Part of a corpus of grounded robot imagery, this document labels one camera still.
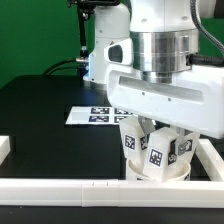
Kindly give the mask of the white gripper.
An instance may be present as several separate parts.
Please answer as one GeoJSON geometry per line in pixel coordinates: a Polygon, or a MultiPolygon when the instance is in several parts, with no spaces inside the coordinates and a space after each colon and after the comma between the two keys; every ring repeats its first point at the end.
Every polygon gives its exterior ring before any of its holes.
{"type": "Polygon", "coordinates": [[[144,81],[138,71],[112,64],[107,69],[107,97],[113,107],[140,115],[145,135],[155,131],[151,119],[177,126],[177,147],[191,138],[191,131],[224,138],[224,68],[195,66],[174,73],[170,84],[162,84],[144,81]]]}

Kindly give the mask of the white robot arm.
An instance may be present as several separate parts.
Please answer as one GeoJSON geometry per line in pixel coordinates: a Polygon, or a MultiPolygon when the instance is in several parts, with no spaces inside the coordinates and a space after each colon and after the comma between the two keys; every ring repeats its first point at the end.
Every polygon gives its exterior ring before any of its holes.
{"type": "Polygon", "coordinates": [[[145,118],[224,138],[224,58],[198,54],[201,8],[215,0],[94,4],[95,49],[86,79],[110,104],[145,118]]]}

